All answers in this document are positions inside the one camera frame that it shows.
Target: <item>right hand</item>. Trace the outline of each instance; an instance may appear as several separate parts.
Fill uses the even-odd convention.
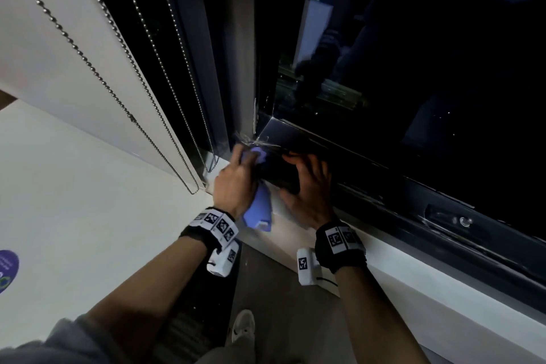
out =
[[[281,189],[279,196],[298,221],[319,229],[336,219],[330,203],[330,183],[332,175],[328,164],[320,161],[314,154],[283,155],[283,159],[296,166],[300,179],[300,192],[293,195]]]

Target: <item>forearm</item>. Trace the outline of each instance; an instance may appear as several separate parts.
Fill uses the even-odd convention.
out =
[[[170,308],[207,254],[206,246],[181,237],[88,312],[138,361],[155,339]]]
[[[419,344],[369,270],[342,267],[335,277],[359,364],[428,363]]]

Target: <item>gray pants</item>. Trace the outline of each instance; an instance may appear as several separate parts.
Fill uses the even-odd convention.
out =
[[[239,337],[228,347],[210,350],[195,364],[255,364],[254,343],[247,337]]]

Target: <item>left hand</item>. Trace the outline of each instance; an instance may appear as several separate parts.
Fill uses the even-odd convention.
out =
[[[254,200],[257,182],[252,179],[252,168],[258,153],[249,153],[241,161],[245,147],[237,144],[229,165],[220,171],[214,182],[214,207],[233,216],[235,220],[248,210]]]

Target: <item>hand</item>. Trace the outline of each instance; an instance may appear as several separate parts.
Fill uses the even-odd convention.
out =
[[[257,183],[252,179],[252,168],[258,153],[249,153],[241,161],[245,147],[237,144],[229,165],[220,171],[214,181],[214,207],[228,212],[235,220],[248,210],[254,200]]]
[[[300,178],[300,192],[293,195],[281,189],[279,195],[296,218],[312,227],[321,226],[336,219],[330,203],[330,182],[332,175],[325,161],[319,161],[314,154],[283,155],[283,159],[294,164]]]

